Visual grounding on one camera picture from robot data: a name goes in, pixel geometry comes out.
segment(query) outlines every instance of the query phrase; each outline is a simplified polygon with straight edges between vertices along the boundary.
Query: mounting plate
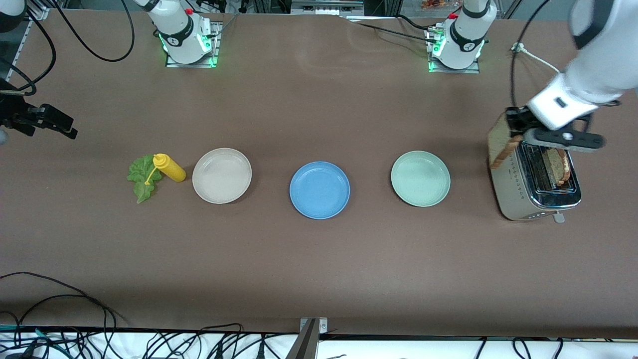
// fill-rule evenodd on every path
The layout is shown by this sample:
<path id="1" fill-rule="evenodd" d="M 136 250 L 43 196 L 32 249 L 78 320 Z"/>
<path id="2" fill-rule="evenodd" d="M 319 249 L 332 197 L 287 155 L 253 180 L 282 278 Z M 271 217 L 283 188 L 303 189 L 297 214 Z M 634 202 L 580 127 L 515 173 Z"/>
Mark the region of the mounting plate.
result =
<path id="1" fill-rule="evenodd" d="M 308 321 L 308 317 L 301 318 L 301 322 L 299 323 L 299 331 L 304 328 L 306 322 Z M 319 318 L 319 334 L 324 334 L 328 332 L 328 318 Z"/>

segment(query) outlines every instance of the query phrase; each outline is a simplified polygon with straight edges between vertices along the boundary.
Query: white plate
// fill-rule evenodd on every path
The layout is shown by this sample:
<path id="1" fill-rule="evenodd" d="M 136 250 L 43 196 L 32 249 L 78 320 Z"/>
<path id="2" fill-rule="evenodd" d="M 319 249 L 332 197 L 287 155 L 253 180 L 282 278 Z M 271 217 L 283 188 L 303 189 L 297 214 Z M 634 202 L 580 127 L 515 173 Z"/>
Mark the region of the white plate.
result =
<path id="1" fill-rule="evenodd" d="M 203 200 L 224 204 L 241 197 L 252 178 L 253 169 L 243 153 L 218 148 L 205 154 L 195 165 L 193 188 Z"/>

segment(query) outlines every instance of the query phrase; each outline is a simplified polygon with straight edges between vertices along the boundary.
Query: brown table surface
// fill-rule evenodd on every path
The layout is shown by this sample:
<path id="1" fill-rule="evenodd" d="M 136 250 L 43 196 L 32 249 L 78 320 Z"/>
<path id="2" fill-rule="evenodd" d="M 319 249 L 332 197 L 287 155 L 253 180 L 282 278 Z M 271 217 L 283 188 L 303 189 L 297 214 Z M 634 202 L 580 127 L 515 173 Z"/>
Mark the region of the brown table surface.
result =
<path id="1" fill-rule="evenodd" d="M 103 56 L 127 49 L 123 12 L 68 14 Z M 294 331 L 302 316 L 325 316 L 337 333 L 638 335 L 633 91 L 597 112 L 593 130 L 608 145 L 574 153 L 583 200 L 567 222 L 510 222 L 492 190 L 486 133 L 509 105 L 508 50 L 522 22 L 496 21 L 480 75 L 453 75 L 428 73 L 419 41 L 335 16 L 242 15 L 224 32 L 217 69 L 167 69 L 150 19 L 133 18 L 135 50 L 120 63 L 92 57 L 55 12 L 43 22 L 57 64 L 28 101 L 54 104 L 79 135 L 10 131 L 0 148 L 1 273 L 64 280 L 130 327 Z M 562 22 L 535 22 L 524 43 L 559 67 L 575 56 Z M 49 59 L 33 27 L 18 65 L 35 76 Z M 553 76 L 526 56 L 517 69 L 521 103 Z M 165 178 L 136 204 L 134 159 L 168 153 L 191 174 L 220 147 L 253 166 L 238 201 L 209 204 L 190 179 Z M 432 208 L 407 205 L 390 185 L 394 160 L 416 149 L 452 176 Z M 293 173 L 315 160 L 340 166 L 352 186 L 330 220 L 303 217 L 288 197 Z M 0 288 L 0 307 L 18 311 L 67 293 L 27 277 Z M 100 318 L 60 299 L 26 323 Z"/>

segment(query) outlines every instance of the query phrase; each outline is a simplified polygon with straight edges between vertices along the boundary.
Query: stainless steel toaster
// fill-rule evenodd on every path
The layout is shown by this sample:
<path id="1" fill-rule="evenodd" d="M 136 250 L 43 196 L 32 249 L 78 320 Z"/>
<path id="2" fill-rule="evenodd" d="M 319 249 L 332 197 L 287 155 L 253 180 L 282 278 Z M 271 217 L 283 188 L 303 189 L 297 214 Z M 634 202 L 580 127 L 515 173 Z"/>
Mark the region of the stainless steel toaster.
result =
<path id="1" fill-rule="evenodd" d="M 545 166 L 546 147 L 521 142 L 497 169 L 491 169 L 498 206 L 511 220 L 535 220 L 552 215 L 556 223 L 563 223 L 563 211 L 581 201 L 581 189 L 572 163 L 569 180 L 558 186 Z"/>

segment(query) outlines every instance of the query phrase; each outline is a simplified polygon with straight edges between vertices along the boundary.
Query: white floor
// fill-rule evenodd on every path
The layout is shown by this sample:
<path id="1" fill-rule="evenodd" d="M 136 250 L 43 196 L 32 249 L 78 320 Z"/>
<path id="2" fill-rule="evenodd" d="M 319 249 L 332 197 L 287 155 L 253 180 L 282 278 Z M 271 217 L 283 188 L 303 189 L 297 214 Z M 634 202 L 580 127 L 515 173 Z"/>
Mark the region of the white floor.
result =
<path id="1" fill-rule="evenodd" d="M 171 348 L 175 349 L 179 344 L 190 338 L 192 334 L 183 334 L 170 340 Z M 201 338 L 201 352 L 198 342 L 184 354 L 184 359 L 205 359 L 211 348 L 222 338 L 222 334 L 205 334 Z M 112 347 L 124 359 L 141 359 L 146 351 L 146 344 L 154 337 L 153 333 L 116 333 L 111 341 Z M 285 358 L 292 347 L 296 335 L 282 335 L 267 339 L 268 345 L 279 355 Z M 0 333 L 0 340 L 13 340 L 13 335 Z M 237 352 L 246 348 L 249 344 L 258 342 L 260 336 L 249 335 L 237 343 Z M 105 346 L 105 339 L 102 334 L 95 335 L 92 340 L 100 350 Z M 551 359 L 557 348 L 557 342 L 526 342 L 533 359 Z M 326 340 L 319 343 L 317 359 L 328 359 L 342 356 L 343 359 L 474 359 L 480 346 L 479 340 L 430 340 L 430 341 L 386 341 L 386 340 Z M 170 350 L 167 345 L 159 348 L 153 358 L 166 358 Z M 233 348 L 224 352 L 224 359 L 231 359 Z M 519 350 L 523 353 L 523 347 L 519 343 Z M 21 353 L 20 351 L 9 351 L 0 354 L 0 359 L 4 359 L 10 353 Z M 40 356 L 44 352 L 43 348 L 36 350 L 35 355 Z M 255 344 L 235 359 L 255 359 L 258 352 L 258 344 Z M 70 354 L 75 356 L 77 350 L 71 348 Z M 99 358 L 98 352 L 94 351 L 94 356 Z M 558 359 L 632 359 L 638 356 L 638 342 L 565 342 L 563 350 Z M 108 359 L 116 359 L 112 352 L 106 355 Z M 180 356 L 173 355 L 171 358 L 178 359 Z M 276 357 L 265 350 L 266 359 L 276 359 Z M 58 351 L 50 351 L 50 359 L 67 359 Z M 509 341 L 488 341 L 480 359 L 518 359 Z"/>

